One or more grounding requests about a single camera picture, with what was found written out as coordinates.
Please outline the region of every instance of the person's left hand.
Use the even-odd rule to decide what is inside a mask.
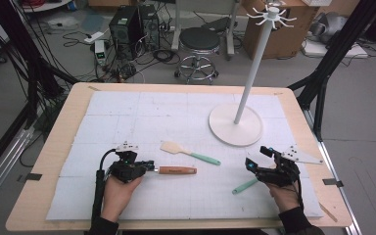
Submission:
[[[132,197],[133,191],[142,181],[136,178],[130,183],[123,183],[114,176],[109,176],[106,181],[105,195],[101,217],[111,222],[117,222],[118,216],[126,208]]]

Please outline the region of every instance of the white utensil stand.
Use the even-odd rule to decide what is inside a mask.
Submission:
[[[285,13],[285,11],[279,14],[279,9],[275,7],[267,8],[266,6],[266,13],[259,12],[256,9],[254,10],[259,15],[248,16],[251,18],[263,18],[263,21],[257,23],[257,25],[264,24],[264,26],[240,105],[224,104],[217,106],[211,111],[209,118],[211,131],[219,140],[239,147],[252,145],[258,142],[263,135],[263,124],[259,114],[251,108],[246,107],[246,102],[255,81],[256,74],[258,73],[261,58],[263,56],[271,29],[276,28],[276,22],[280,22],[284,26],[291,26],[286,25],[282,21],[295,20],[288,20],[280,17]]]

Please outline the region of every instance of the green handle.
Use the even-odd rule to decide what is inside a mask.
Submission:
[[[244,183],[240,186],[238,186],[237,188],[235,188],[233,191],[231,191],[232,194],[239,194],[241,192],[243,192],[245,189],[249,188],[250,186],[254,185],[255,183],[257,183],[259,180],[254,178],[252,180],[250,180],[249,182],[247,183]]]
[[[221,165],[221,162],[219,160],[215,160],[213,158],[210,158],[210,157],[207,157],[207,156],[204,156],[204,155],[191,153],[191,156],[194,157],[194,158],[197,158],[199,160],[205,161],[207,163],[210,163],[210,164]]]

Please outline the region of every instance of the spatula head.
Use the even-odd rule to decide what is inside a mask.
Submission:
[[[172,154],[178,154],[178,153],[183,152],[183,149],[181,146],[171,141],[164,141],[161,146],[161,150],[167,151]]]

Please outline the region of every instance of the wooden handle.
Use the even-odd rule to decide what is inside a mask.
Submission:
[[[197,169],[185,166],[161,166],[159,174],[196,174]]]

